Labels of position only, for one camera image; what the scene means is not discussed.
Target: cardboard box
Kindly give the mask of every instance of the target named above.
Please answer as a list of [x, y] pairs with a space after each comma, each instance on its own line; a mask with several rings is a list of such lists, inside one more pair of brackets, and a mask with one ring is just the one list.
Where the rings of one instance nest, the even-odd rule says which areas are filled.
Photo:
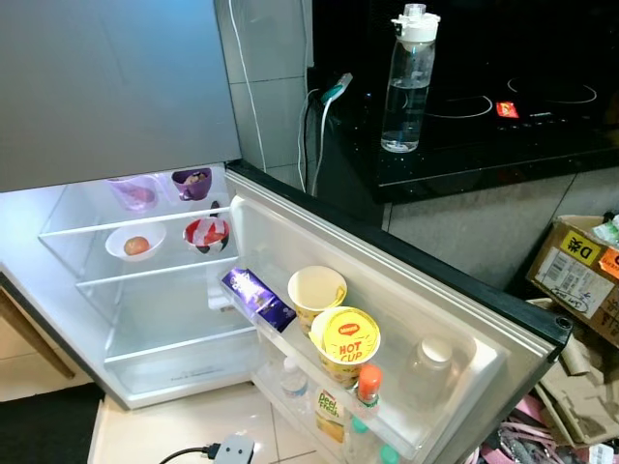
[[591, 232], [602, 222], [602, 217], [558, 217], [527, 278], [619, 347], [619, 250]]

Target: refrigerator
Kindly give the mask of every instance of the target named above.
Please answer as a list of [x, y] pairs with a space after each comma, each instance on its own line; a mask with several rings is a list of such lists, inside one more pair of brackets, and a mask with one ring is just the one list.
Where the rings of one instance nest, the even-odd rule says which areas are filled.
[[[367, 426], [410, 462], [460, 462], [556, 362], [571, 332], [567, 319], [238, 159], [213, 5], [184, 0], [170, 14], [163, 1], [161, 8], [145, 0], [25, 3], [0, 5], [0, 44], [27, 47], [0, 47], [12, 70], [0, 76], [12, 82], [0, 86], [10, 103], [0, 109], [9, 123], [1, 133], [8, 142], [0, 154], [0, 285], [122, 407], [253, 381], [328, 462], [343, 462], [341, 445], [281, 390], [284, 357], [295, 359], [311, 390], [327, 390], [349, 412], [364, 406], [326, 374], [298, 321], [280, 333], [229, 297], [221, 278], [235, 266], [252, 270], [291, 307], [286, 286], [296, 271], [323, 265], [344, 276], [345, 304], [381, 331], [372, 362], [383, 383]], [[44, 34], [32, 35], [33, 27]], [[151, 53], [161, 31], [165, 47]], [[91, 72], [88, 47], [100, 51], [98, 41], [117, 38], [125, 54], [102, 52]], [[66, 56], [47, 60], [47, 47]], [[41, 75], [29, 72], [37, 67]], [[71, 97], [62, 118], [33, 97], [33, 82], [38, 91], [47, 86], [41, 95]], [[126, 130], [118, 115], [128, 115]], [[179, 121], [187, 127], [177, 132]], [[173, 183], [173, 173], [188, 168], [210, 169], [206, 197], [188, 199]], [[119, 187], [125, 181], [129, 193]], [[225, 244], [206, 253], [184, 235], [202, 218], [227, 224]], [[128, 227], [164, 236], [148, 259], [110, 253], [111, 235]], [[430, 409], [416, 407], [404, 385], [414, 381], [406, 375], [411, 354], [429, 335], [454, 350], [450, 393]]]

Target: orange bottle cap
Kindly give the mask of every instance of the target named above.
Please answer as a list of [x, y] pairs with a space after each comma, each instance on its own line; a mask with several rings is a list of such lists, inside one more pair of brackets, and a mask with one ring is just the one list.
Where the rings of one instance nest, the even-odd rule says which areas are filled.
[[377, 365], [365, 364], [359, 373], [359, 398], [371, 399], [378, 393], [382, 380], [383, 373]]

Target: purple bowl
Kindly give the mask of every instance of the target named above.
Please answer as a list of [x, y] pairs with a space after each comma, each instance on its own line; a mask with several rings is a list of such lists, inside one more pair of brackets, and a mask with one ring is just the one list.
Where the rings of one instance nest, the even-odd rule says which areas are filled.
[[[204, 174], [205, 179], [193, 184], [185, 185], [184, 182], [193, 174]], [[172, 173], [172, 182], [179, 191], [179, 197], [183, 201], [199, 201], [206, 198], [213, 184], [213, 174], [210, 167], [201, 169], [188, 169]]]

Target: chocolate bar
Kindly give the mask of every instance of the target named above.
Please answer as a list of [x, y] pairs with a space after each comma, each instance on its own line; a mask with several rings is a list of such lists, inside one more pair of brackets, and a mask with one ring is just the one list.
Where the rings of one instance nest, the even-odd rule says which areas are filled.
[[249, 269], [233, 268], [221, 281], [232, 290], [246, 309], [262, 316], [278, 332], [283, 332], [297, 317], [295, 311]]

